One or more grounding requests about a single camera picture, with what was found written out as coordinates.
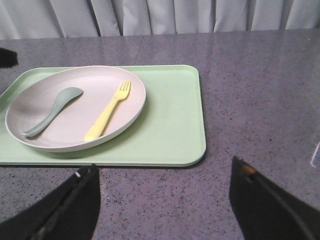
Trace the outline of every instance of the white curtain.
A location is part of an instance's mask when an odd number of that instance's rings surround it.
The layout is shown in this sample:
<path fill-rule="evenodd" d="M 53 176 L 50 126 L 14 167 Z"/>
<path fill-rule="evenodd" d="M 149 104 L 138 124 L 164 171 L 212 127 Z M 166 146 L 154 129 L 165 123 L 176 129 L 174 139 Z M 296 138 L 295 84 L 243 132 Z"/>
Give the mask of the white curtain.
<path fill-rule="evenodd" d="M 0 0 L 0 39 L 310 29 L 320 0 Z"/>

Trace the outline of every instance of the plate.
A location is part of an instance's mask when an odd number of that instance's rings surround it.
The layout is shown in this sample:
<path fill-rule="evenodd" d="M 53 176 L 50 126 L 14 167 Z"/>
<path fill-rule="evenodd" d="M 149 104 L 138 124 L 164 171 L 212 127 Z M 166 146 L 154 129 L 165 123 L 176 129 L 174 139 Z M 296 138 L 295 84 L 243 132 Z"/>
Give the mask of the plate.
<path fill-rule="evenodd" d="M 131 81 L 130 94 L 115 108 L 105 132 L 85 142 L 84 136 L 108 105 L 123 81 Z M 30 129 L 51 110 L 57 94 L 68 87 L 83 90 L 53 122 L 34 138 L 21 133 Z M 48 76 L 22 91 L 5 116 L 8 132 L 19 142 L 46 152 L 73 152 L 105 143 L 126 130 L 139 116 L 146 100 L 143 82 L 133 73 L 114 66 L 83 66 Z"/>

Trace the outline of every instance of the gray speckled surface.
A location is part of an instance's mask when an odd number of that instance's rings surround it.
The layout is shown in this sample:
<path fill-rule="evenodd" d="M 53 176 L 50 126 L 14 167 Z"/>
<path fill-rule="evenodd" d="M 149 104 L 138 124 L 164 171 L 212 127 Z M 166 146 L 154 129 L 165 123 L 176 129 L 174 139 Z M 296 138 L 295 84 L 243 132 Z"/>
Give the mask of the gray speckled surface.
<path fill-rule="evenodd" d="M 241 240 L 229 203 L 231 158 L 243 158 L 320 209 L 320 30 L 0 41 L 19 65 L 1 92 L 36 67 L 187 64 L 200 74 L 207 150 L 189 168 L 102 168 L 98 239 Z M 75 168 L 0 168 L 0 221 Z"/>

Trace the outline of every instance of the plastic fork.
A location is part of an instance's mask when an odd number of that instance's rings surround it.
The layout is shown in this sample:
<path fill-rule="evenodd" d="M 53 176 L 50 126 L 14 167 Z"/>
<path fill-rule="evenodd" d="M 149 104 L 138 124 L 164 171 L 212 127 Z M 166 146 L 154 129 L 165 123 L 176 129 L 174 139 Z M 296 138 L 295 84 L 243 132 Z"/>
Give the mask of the plastic fork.
<path fill-rule="evenodd" d="M 131 88 L 131 81 L 123 81 L 115 94 L 113 95 L 110 103 L 106 106 L 103 112 L 95 121 L 94 125 L 89 129 L 84 137 L 84 141 L 88 142 L 97 139 L 101 136 L 102 132 L 106 128 L 109 118 L 115 109 L 117 103 L 128 97 Z"/>

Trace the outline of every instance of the spoon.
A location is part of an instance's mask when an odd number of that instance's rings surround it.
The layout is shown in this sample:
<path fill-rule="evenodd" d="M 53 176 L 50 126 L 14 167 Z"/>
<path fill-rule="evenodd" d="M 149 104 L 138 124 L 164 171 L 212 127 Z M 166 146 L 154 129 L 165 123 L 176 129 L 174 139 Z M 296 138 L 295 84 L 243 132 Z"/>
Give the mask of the spoon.
<path fill-rule="evenodd" d="M 27 138 L 31 138 L 39 134 L 42 130 L 44 130 L 54 119 L 55 117 L 61 112 L 64 106 L 70 102 L 72 99 L 80 96 L 84 91 L 77 87 L 67 87 L 63 89 L 59 94 L 56 96 L 53 106 L 51 108 L 50 113 L 46 118 L 44 118 L 41 122 L 35 125 L 28 131 L 22 133 L 23 136 Z"/>

